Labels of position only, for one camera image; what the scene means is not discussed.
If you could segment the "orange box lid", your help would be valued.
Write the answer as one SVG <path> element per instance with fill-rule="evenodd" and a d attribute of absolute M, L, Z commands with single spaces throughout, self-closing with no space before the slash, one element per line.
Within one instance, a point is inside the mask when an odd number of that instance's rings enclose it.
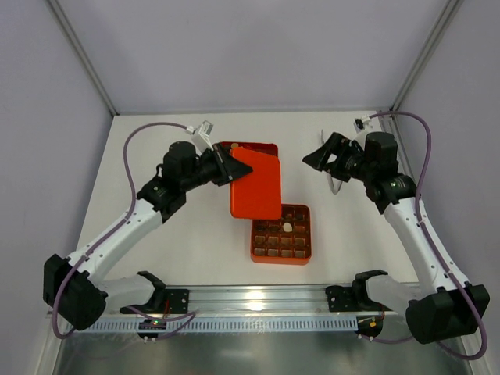
<path fill-rule="evenodd" d="M 281 215 L 281 168 L 275 155 L 234 148 L 230 154 L 252 172 L 230 184 L 230 213 L 237 219 L 277 220 Z"/>

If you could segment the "metal serving tongs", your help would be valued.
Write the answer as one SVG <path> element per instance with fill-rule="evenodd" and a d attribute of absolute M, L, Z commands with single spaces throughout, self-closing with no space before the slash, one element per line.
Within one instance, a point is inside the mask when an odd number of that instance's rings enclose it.
<path fill-rule="evenodd" d="M 321 143 L 321 145 L 325 145 L 325 143 L 326 143 L 324 130 L 320 131 L 320 143 Z M 334 179 L 330 175 L 327 176 L 327 182 L 329 184 L 329 188 L 330 188 L 331 192 L 333 193 L 333 195 L 337 195 L 341 191 L 341 188 L 342 188 L 343 183 L 344 183 L 342 180 Z"/>

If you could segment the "white oval chocolate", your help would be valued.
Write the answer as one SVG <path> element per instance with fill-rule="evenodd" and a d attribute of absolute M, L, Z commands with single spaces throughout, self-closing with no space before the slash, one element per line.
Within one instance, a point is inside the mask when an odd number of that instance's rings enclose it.
<path fill-rule="evenodd" d="M 283 225 L 283 230 L 285 233 L 290 233 L 293 231 L 293 226 L 290 223 L 285 222 Z"/>

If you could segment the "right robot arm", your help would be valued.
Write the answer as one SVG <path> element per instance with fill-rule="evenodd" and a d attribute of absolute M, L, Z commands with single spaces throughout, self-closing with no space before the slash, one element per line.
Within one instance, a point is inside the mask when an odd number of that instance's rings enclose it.
<path fill-rule="evenodd" d="M 415 270 L 419 294 L 382 270 L 356 274 L 352 287 L 357 302 L 378 303 L 403 316 L 420 344 L 483 332 L 479 321 L 490 302 L 488 291 L 482 284 L 471 284 L 452 261 L 424 215 L 414 180 L 399 172 L 397 156 L 398 144 L 389 133 L 372 132 L 362 142 L 332 133 L 302 160 L 334 179 L 362 182 Z"/>

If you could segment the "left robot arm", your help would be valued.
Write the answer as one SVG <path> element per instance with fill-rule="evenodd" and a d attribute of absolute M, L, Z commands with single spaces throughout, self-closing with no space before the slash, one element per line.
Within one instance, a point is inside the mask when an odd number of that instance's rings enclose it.
<path fill-rule="evenodd" d="M 121 218 L 83 248 L 45 262 L 43 299 L 52 307 L 53 329 L 59 329 L 59 317 L 85 330 L 104 313 L 157 313 L 166 302 L 166 285 L 158 277 L 148 271 L 118 280 L 106 280 L 106 275 L 186 203 L 189 191 L 207 183 L 223 186 L 252 171 L 220 144 L 198 154 L 188 141 L 173 143 L 155 176 L 132 192 L 131 206 Z"/>

